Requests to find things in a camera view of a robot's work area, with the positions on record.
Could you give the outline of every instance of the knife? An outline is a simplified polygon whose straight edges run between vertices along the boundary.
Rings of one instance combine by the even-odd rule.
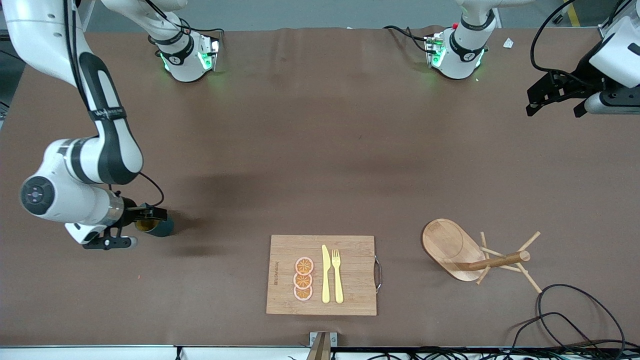
[[[331,258],[326,245],[322,245],[322,302],[328,304],[331,301],[329,296],[329,269],[331,268]]]

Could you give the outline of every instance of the brown table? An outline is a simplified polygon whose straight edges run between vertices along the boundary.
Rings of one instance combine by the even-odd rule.
[[[0,344],[295,345],[318,330],[351,346],[510,344],[535,292],[503,270],[481,286],[449,277],[420,245],[440,217],[501,252],[540,230],[527,264],[540,286],[590,291],[638,340],[640,122],[575,119],[577,101],[527,118],[533,34],[496,31],[482,67],[452,81],[386,30],[227,33],[220,72],[191,84],[163,70],[146,35],[88,36],[178,230],[109,252],[20,207],[47,144],[95,133],[75,89],[28,69],[0,134]],[[570,70],[596,40],[549,30],[539,62]],[[142,178],[118,189],[157,199]],[[272,234],[374,235],[378,316],[267,315]],[[576,294],[545,302],[593,338],[616,336]],[[534,326],[519,345],[553,343]]]

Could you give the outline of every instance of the fork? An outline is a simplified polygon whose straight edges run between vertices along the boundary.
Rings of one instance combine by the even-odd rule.
[[[335,301],[341,304],[344,301],[342,293],[342,281],[340,280],[340,250],[331,250],[331,265],[335,269]]]

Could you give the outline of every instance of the cutting board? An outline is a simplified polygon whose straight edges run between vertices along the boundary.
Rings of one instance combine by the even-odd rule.
[[[344,302],[335,302],[333,267],[329,270],[331,301],[322,302],[322,245],[331,256],[340,250],[340,277]],[[303,257],[314,262],[313,295],[307,301],[296,299],[293,293],[295,263]],[[288,315],[377,315],[376,283],[374,280],[375,248],[373,236],[272,235],[269,255],[267,314]]]

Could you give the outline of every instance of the orange slice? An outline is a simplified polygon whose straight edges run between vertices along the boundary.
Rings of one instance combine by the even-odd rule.
[[[309,289],[313,281],[314,280],[311,277],[311,275],[300,275],[300,274],[293,275],[293,285],[295,285],[295,287],[297,287],[300,290]]]
[[[308,275],[314,271],[314,262],[310,258],[303,256],[296,261],[296,272],[300,275]]]
[[[300,301],[307,301],[308,299],[311,299],[311,295],[313,294],[314,289],[311,287],[308,289],[293,288],[293,295]]]

